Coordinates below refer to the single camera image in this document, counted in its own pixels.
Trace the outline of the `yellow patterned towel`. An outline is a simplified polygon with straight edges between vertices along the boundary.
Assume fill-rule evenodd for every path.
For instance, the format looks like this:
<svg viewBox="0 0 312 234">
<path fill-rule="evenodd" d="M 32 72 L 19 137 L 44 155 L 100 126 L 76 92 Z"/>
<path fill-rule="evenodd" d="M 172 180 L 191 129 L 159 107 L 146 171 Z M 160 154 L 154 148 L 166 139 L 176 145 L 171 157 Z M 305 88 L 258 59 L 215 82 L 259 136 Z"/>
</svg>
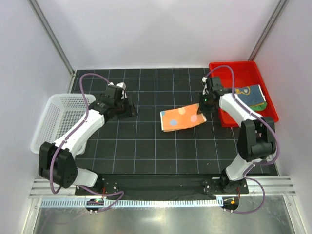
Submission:
<svg viewBox="0 0 312 234">
<path fill-rule="evenodd" d="M 248 107 L 266 102 L 260 85 L 235 88 L 235 93 Z"/>
</svg>

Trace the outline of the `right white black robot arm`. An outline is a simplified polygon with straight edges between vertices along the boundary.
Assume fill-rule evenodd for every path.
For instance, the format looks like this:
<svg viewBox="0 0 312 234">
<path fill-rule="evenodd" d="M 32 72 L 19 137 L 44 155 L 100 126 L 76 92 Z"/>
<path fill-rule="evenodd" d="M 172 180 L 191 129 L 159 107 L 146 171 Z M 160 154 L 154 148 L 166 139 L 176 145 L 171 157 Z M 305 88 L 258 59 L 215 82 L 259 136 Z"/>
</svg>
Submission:
<svg viewBox="0 0 312 234">
<path fill-rule="evenodd" d="M 274 120 L 254 112 L 235 93 L 221 85 L 218 77 L 202 78 L 197 113 L 207 116 L 218 109 L 227 112 L 239 126 L 237 156 L 221 172 L 219 189 L 233 193 L 243 185 L 246 174 L 268 156 L 276 152 Z"/>
</svg>

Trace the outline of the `green microfiber towel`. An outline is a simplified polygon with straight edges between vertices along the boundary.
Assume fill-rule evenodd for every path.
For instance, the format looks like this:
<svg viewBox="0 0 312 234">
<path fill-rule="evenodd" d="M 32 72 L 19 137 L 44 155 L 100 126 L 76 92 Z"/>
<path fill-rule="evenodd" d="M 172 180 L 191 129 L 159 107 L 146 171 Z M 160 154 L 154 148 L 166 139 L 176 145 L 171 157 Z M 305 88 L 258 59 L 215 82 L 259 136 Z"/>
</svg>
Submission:
<svg viewBox="0 0 312 234">
<path fill-rule="evenodd" d="M 257 105 L 250 106 L 250 109 L 252 109 L 255 112 L 264 111 L 266 108 L 267 108 L 267 102 L 263 102 Z"/>
</svg>

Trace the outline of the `orange towel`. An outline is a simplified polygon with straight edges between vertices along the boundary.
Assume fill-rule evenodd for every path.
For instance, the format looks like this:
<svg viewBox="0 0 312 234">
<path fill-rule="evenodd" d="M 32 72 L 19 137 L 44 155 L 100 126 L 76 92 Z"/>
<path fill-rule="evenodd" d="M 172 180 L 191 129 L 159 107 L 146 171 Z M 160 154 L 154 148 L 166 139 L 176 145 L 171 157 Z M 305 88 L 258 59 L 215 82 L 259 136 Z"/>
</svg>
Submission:
<svg viewBox="0 0 312 234">
<path fill-rule="evenodd" d="M 207 121 L 203 114 L 197 114 L 199 104 L 192 104 L 160 112 L 161 130 L 172 132 L 196 127 Z"/>
</svg>

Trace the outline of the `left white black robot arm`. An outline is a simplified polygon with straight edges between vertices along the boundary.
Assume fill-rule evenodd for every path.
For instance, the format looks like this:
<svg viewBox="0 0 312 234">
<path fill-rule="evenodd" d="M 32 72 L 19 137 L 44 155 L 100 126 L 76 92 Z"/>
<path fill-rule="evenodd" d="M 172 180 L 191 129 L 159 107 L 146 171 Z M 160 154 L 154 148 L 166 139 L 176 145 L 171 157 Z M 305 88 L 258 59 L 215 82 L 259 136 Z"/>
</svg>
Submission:
<svg viewBox="0 0 312 234">
<path fill-rule="evenodd" d="M 137 111 L 123 82 L 116 85 L 109 83 L 99 99 L 92 103 L 85 102 L 85 105 L 85 114 L 67 133 L 52 143 L 41 145 L 39 176 L 63 188 L 84 186 L 92 195 L 98 195 L 103 190 L 99 175 L 77 167 L 75 157 L 93 133 L 109 120 L 136 117 Z"/>
</svg>

